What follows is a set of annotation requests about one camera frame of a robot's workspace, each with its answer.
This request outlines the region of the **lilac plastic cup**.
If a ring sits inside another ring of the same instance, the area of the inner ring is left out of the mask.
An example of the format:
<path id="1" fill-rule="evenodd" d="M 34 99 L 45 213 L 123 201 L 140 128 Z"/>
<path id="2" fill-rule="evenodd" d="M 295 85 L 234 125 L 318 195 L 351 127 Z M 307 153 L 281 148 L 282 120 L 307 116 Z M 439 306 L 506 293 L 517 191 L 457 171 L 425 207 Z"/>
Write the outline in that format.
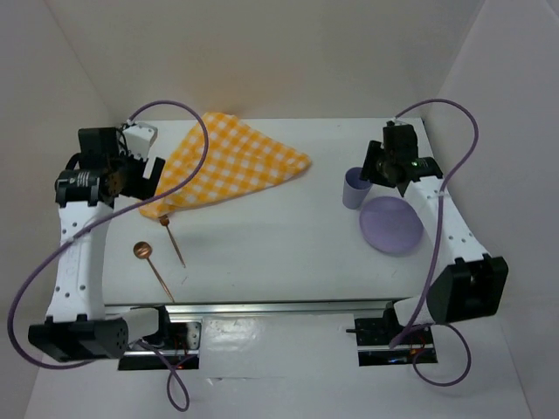
<path id="1" fill-rule="evenodd" d="M 362 169 L 360 167 L 350 168 L 344 177 L 342 203 L 350 210 L 358 209 L 365 200 L 372 184 L 360 178 Z"/>

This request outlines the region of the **yellow white checkered cloth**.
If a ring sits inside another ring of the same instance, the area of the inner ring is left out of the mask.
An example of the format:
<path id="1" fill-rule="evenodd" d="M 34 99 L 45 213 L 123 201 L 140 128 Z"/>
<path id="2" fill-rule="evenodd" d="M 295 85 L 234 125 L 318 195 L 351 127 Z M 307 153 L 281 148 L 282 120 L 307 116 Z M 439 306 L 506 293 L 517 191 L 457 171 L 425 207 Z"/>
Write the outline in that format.
<path id="1" fill-rule="evenodd" d="M 156 219 L 275 187 L 301 175 L 312 164 L 308 155 L 234 115 L 205 113 L 203 121 L 210 140 L 204 165 L 174 194 L 140 207 L 143 216 Z"/>

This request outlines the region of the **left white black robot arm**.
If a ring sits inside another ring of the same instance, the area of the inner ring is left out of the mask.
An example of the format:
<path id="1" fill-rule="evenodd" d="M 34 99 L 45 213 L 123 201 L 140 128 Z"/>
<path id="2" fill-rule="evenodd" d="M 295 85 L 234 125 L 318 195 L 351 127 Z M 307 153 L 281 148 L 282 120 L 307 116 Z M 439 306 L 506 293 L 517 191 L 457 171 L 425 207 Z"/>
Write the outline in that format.
<path id="1" fill-rule="evenodd" d="M 164 159 L 156 158 L 144 175 L 157 130 L 145 124 L 81 128 L 80 151 L 55 181 L 61 243 L 66 250 L 45 321 L 32 325 L 29 342 L 55 361 L 120 359 L 144 339 L 166 347 L 173 326 L 162 306 L 132 308 L 121 316 L 106 314 L 102 274 L 108 223 L 118 196 L 146 200 L 155 195 Z"/>

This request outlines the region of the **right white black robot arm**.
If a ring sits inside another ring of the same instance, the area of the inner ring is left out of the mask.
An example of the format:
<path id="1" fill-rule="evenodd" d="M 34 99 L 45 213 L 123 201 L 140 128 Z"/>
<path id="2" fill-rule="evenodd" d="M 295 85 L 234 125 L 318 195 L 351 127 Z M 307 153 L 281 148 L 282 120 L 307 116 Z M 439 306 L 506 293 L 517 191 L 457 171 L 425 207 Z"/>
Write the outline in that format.
<path id="1" fill-rule="evenodd" d="M 388 123 L 382 141 L 368 146 L 361 179 L 397 189 L 433 245 L 422 293 L 402 299 L 383 318 L 381 331 L 402 341 L 411 327 L 490 317 L 497 313 L 508 275 L 504 258 L 493 258 L 474 237 L 445 189 L 446 177 L 431 157 L 418 155 L 411 125 Z"/>

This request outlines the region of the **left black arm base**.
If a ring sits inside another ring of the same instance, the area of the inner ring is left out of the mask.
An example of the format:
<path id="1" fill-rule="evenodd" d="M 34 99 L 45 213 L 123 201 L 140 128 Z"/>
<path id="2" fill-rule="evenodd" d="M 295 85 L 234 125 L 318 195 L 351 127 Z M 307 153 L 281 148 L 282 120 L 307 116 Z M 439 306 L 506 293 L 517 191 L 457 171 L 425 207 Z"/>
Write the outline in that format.
<path id="1" fill-rule="evenodd" d="M 178 370 L 198 370 L 202 321 L 200 319 L 172 319 L 167 314 L 163 332 L 144 338 L 172 366 Z M 118 362 L 119 371 L 163 371 L 165 364 L 157 355 L 138 343 L 131 345 Z"/>

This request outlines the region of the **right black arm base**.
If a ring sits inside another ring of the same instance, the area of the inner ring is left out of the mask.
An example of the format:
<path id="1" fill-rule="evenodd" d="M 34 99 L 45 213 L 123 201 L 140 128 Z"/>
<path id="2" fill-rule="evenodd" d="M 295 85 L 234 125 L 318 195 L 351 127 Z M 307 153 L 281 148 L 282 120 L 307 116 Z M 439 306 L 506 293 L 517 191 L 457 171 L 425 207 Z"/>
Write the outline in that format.
<path id="1" fill-rule="evenodd" d="M 404 328 L 398 323 L 393 309 L 384 311 L 381 318 L 357 318 L 346 333 L 355 336 L 360 367 L 410 365 L 438 362 L 434 340 L 429 327 L 406 335 L 390 348 L 391 340 Z"/>

